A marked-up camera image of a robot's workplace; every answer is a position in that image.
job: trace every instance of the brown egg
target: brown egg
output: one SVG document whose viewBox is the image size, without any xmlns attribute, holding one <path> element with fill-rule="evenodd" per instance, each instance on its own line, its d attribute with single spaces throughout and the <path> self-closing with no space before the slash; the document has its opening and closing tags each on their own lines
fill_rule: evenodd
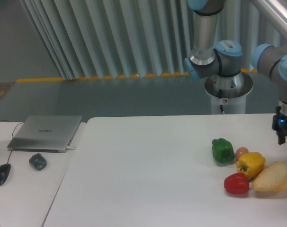
<svg viewBox="0 0 287 227">
<path fill-rule="evenodd" d="M 235 153 L 236 161 L 239 160 L 241 155 L 246 154 L 248 152 L 249 152 L 249 150 L 245 147 L 238 148 L 236 153 Z"/>
</svg>

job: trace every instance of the bell pepper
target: bell pepper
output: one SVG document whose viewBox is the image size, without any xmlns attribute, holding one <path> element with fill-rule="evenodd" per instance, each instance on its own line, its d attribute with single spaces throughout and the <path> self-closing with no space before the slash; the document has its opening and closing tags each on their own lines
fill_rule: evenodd
<svg viewBox="0 0 287 227">
<path fill-rule="evenodd" d="M 212 153 L 214 159 L 220 163 L 230 162 L 235 158 L 232 144 L 223 138 L 212 140 Z"/>
<path fill-rule="evenodd" d="M 225 178 L 224 188 L 231 194 L 245 194 L 249 190 L 249 181 L 244 173 L 235 173 Z"/>
<path fill-rule="evenodd" d="M 263 170 L 266 159 L 258 152 L 249 152 L 240 156 L 237 170 L 244 173 L 249 181 L 255 179 Z"/>
</svg>

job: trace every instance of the laptop lid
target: laptop lid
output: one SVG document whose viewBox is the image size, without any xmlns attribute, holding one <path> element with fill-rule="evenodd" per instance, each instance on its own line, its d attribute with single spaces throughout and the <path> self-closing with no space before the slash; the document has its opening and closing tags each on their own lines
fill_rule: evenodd
<svg viewBox="0 0 287 227">
<path fill-rule="evenodd" d="M 29 116 L 8 145 L 14 150 L 65 152 L 82 116 Z"/>
</svg>

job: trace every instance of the green bell pepper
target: green bell pepper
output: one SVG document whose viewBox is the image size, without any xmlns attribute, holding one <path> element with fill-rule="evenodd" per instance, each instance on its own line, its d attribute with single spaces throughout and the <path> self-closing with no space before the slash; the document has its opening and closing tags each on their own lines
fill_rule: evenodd
<svg viewBox="0 0 287 227">
<path fill-rule="evenodd" d="M 232 144 L 223 139 L 212 140 L 213 157 L 217 162 L 230 162 L 235 158 Z"/>
</svg>

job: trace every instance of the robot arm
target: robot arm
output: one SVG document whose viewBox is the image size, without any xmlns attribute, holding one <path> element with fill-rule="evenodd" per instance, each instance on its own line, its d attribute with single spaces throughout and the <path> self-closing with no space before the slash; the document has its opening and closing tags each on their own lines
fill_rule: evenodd
<svg viewBox="0 0 287 227">
<path fill-rule="evenodd" d="M 251 0 L 270 23 L 287 39 L 287 2 L 285 0 Z M 274 47 L 258 46 L 251 62 L 259 73 L 270 78 L 279 88 L 279 106 L 273 117 L 272 129 L 277 132 L 278 143 L 285 143 L 287 136 L 287 44 Z"/>
<path fill-rule="evenodd" d="M 250 1 L 287 39 L 286 0 Z M 195 80 L 210 76 L 205 83 L 206 90 L 218 98 L 237 98 L 249 93 L 252 81 L 240 73 L 240 45 L 223 40 L 213 49 L 217 14 L 224 7 L 224 0 L 188 0 L 188 5 L 196 13 L 194 48 L 185 59 L 190 76 Z M 272 128 L 277 132 L 278 143 L 282 144 L 287 136 L 287 44 L 281 47 L 262 44 L 252 55 L 252 65 L 279 87 L 280 103 Z"/>
</svg>

